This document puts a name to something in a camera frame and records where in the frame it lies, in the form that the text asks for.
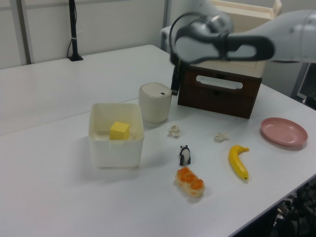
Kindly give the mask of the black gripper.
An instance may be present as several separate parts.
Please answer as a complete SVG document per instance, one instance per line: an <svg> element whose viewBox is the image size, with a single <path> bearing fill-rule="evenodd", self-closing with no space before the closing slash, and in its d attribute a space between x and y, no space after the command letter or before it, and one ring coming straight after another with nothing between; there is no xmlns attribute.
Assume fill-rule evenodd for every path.
<svg viewBox="0 0 316 237"><path fill-rule="evenodd" d="M183 62L179 58L172 58L172 64L174 65L174 71L172 75L171 93L172 95L178 95L179 91L179 73L181 73L187 67L186 62Z"/></svg>

